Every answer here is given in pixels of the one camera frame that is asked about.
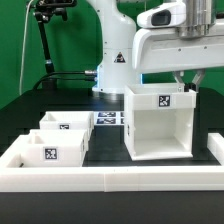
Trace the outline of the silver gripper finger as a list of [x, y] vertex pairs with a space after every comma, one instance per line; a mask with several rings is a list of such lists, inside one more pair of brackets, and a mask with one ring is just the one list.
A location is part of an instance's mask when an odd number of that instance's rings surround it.
[[173, 73], [173, 77], [174, 77], [175, 81], [178, 84], [178, 90], [179, 91], [183, 91], [184, 90], [184, 87], [185, 87], [184, 81], [182, 79], [182, 75], [183, 75], [183, 72], [182, 71], [175, 71]]
[[193, 80], [189, 84], [190, 89], [198, 92], [200, 84], [201, 84], [202, 80], [204, 79], [204, 77], [205, 77], [205, 70], [204, 69], [198, 69], [196, 71], [196, 74], [195, 74]]

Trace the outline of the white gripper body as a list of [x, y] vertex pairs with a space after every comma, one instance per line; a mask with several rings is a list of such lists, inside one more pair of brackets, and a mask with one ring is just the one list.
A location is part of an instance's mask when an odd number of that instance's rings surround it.
[[140, 29], [134, 37], [133, 68], [140, 74], [224, 65], [224, 25], [200, 38], [180, 38], [175, 28]]

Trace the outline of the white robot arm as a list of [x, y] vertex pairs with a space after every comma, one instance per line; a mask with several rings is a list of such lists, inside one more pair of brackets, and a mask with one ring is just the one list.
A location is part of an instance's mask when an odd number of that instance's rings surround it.
[[164, 0], [135, 20], [118, 10], [125, 1], [135, 0], [87, 0], [102, 31], [95, 94], [121, 95], [150, 73], [171, 72], [181, 84], [194, 70], [198, 85], [207, 68], [224, 66], [224, 13], [215, 12], [214, 0]]

